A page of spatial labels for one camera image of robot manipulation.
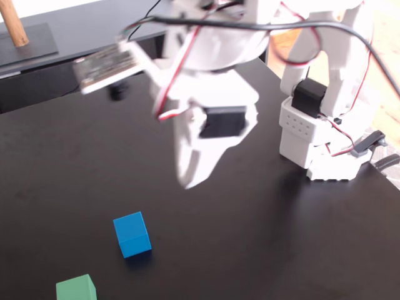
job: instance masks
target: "green cube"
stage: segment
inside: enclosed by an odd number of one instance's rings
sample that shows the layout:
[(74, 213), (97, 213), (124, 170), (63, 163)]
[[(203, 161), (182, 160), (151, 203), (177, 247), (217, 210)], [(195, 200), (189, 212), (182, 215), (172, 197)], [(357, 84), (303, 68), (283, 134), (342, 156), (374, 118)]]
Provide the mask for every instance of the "green cube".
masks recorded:
[(57, 300), (97, 300), (90, 276), (83, 275), (56, 284)]

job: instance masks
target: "table surface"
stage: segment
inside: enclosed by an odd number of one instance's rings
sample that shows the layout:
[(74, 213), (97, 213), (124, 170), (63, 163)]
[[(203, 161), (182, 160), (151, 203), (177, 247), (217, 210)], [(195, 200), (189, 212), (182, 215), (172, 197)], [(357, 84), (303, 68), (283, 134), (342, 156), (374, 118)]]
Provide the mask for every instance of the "table surface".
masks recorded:
[[(48, 23), (58, 53), (0, 67), (0, 75), (24, 71), (43, 65), (96, 52), (115, 43), (116, 35), (127, 25), (144, 17), (153, 6), (148, 0), (102, 0), (21, 19), (24, 26)], [(154, 14), (169, 12), (169, 0), (161, 1)], [(0, 23), (0, 33), (6, 31)], [(158, 36), (164, 26), (146, 24), (138, 30), (137, 40)]]
[[(370, 164), (310, 182), (279, 155), (279, 79), (239, 67), (259, 124), (188, 191), (149, 80), (0, 116), (0, 298), (55, 299), (89, 274), (98, 299), (398, 299), (400, 192)], [(113, 219), (141, 211), (152, 251), (123, 259)]]

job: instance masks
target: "black bracket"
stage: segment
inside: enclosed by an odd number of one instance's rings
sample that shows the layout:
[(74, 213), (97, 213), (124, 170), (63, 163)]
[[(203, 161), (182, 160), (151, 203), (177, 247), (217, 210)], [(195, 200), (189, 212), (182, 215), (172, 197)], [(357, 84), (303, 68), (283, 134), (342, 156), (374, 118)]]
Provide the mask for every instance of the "black bracket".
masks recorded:
[(306, 78), (294, 89), (292, 107), (313, 118), (318, 118), (326, 89), (325, 85), (311, 78)]
[(389, 155), (388, 157), (382, 158), (380, 161), (377, 161), (375, 164), (375, 168), (379, 172), (382, 172), (383, 170), (385, 170), (391, 166), (395, 166), (397, 164), (400, 164), (400, 155), (392, 154), (392, 155)]
[(207, 121), (200, 138), (240, 136), (246, 127), (246, 106), (204, 108)]
[(377, 148), (378, 146), (386, 147), (388, 144), (386, 144), (385, 137), (386, 136), (382, 131), (377, 130), (371, 133), (366, 139), (356, 144), (354, 149), (351, 151), (351, 154), (354, 157), (359, 158), (367, 154), (368, 149), (374, 152), (375, 148)]

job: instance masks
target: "robotic arm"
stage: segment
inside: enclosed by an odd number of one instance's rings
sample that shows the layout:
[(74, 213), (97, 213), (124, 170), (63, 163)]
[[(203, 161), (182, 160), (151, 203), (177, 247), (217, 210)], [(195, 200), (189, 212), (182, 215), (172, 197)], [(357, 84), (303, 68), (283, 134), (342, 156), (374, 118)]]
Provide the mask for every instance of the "robotic arm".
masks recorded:
[[(286, 2), (297, 9), (297, 1)], [(268, 24), (275, 21), (280, 4), (280, 0), (175, 0), (171, 14), (175, 18)], [(346, 10), (343, 23), (366, 31), (365, 36), (371, 34), (371, 12), (361, 0), (308, 0), (301, 4), (310, 20), (334, 21), (334, 11)], [(261, 55), (269, 37), (270, 32), (262, 31), (169, 26), (162, 59), (152, 61), (138, 44), (122, 40), (108, 53), (77, 60), (75, 70), (83, 94), (138, 71), (147, 73), (152, 79), (153, 113), (160, 120), (173, 118), (177, 178), (184, 188), (191, 188), (207, 179), (225, 150), (239, 144), (257, 124), (258, 93), (234, 67)], [(355, 139), (372, 121), (374, 109), (355, 102), (363, 80), (359, 73), (366, 68), (369, 53), (346, 33), (305, 29), (289, 58), (307, 60), (316, 49), (327, 52), (331, 82), (324, 87), (306, 78), (309, 64), (287, 66), (281, 83), (289, 97), (281, 109), (280, 151), (308, 169), (311, 180), (352, 179), (372, 152), (368, 148), (354, 152), (341, 131), (346, 128)], [(343, 153), (336, 155), (334, 149)]]

